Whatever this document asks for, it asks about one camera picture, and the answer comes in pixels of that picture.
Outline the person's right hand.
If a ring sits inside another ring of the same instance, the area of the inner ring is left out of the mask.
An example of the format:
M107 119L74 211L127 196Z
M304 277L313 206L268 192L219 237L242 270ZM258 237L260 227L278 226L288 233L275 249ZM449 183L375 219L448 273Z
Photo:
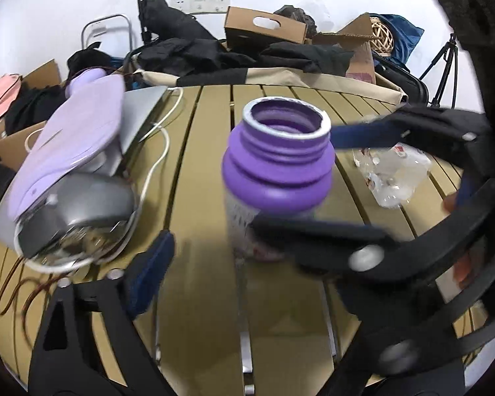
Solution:
M444 198L442 207L448 214L456 208L457 193L452 193ZM484 266L484 252L479 246L473 246L453 265L453 278L461 289L465 289L480 273Z

